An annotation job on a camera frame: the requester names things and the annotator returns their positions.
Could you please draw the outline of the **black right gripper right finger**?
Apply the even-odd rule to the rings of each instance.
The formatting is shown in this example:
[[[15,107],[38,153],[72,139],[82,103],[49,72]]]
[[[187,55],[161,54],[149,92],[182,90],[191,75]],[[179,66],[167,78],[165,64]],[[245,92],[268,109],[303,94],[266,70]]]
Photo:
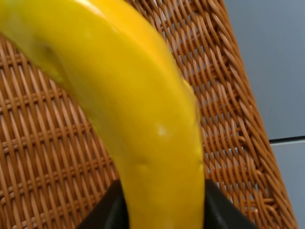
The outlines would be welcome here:
[[[257,226],[229,201],[212,180],[207,179],[205,180],[204,228],[255,229]]]

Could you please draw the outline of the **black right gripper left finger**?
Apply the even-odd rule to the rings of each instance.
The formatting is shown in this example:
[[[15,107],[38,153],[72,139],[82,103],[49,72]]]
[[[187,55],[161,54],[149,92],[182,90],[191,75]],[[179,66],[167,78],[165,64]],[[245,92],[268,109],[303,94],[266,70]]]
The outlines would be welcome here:
[[[78,229],[128,229],[127,207],[119,180],[115,180],[104,196],[77,226]]]

